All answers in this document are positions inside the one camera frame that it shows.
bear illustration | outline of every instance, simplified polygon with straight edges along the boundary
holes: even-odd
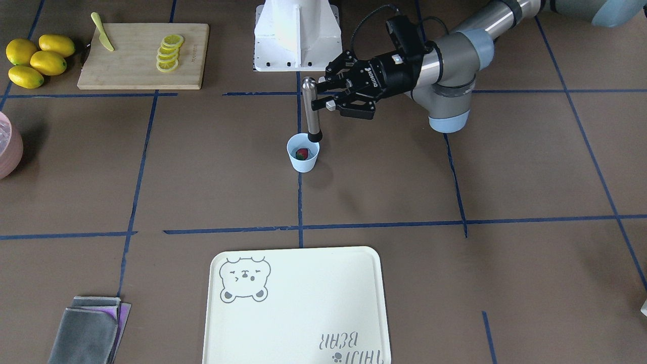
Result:
[[[253,258],[240,258],[235,262],[227,261],[220,267],[223,288],[220,299],[224,303],[233,302],[236,297],[252,297],[256,302],[267,298],[267,277],[270,275],[270,264]]]

yellow knife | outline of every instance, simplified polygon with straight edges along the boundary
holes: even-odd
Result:
[[[114,51],[115,48],[113,47],[112,44],[110,44],[110,41],[108,40],[108,36],[105,35],[105,29],[104,25],[101,22],[101,17],[99,16],[99,13],[93,12],[90,17],[92,18],[92,21],[94,21],[94,24],[96,25],[96,28],[99,30],[99,41],[101,44],[109,51]]]

tray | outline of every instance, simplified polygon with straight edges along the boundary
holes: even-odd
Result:
[[[218,254],[209,275],[203,364],[252,363],[390,364],[377,252]]]

pink bowl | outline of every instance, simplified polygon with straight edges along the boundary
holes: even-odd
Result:
[[[0,150],[0,179],[11,173],[23,157],[23,139],[20,133],[11,125],[5,114],[0,112],[0,122],[9,124],[9,144]]]

lemon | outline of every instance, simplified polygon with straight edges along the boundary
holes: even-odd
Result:
[[[34,53],[29,64],[42,74],[56,76],[65,72],[67,62],[63,56],[52,51],[38,51]]]
[[[178,49],[177,48],[165,48],[165,47],[160,47],[160,49],[157,50],[157,55],[158,56],[173,56],[174,54],[177,54]]]
[[[6,57],[14,65],[28,65],[29,59],[38,51],[36,45],[26,39],[14,39],[6,45]]]
[[[180,34],[169,34],[162,40],[162,47],[179,48],[184,43],[184,37]]]
[[[160,56],[157,55],[157,61],[159,63],[171,63],[177,59],[177,53],[172,54],[171,56]]]
[[[15,65],[9,69],[9,79],[20,87],[35,89],[43,84],[43,75],[26,65]]]
[[[63,57],[69,57],[74,54],[74,42],[60,34],[44,34],[38,38],[38,46],[43,51],[52,51]]]
[[[180,62],[178,62],[177,59],[173,62],[168,62],[168,63],[157,62],[157,69],[160,72],[171,72],[171,71],[174,71],[179,64]]]

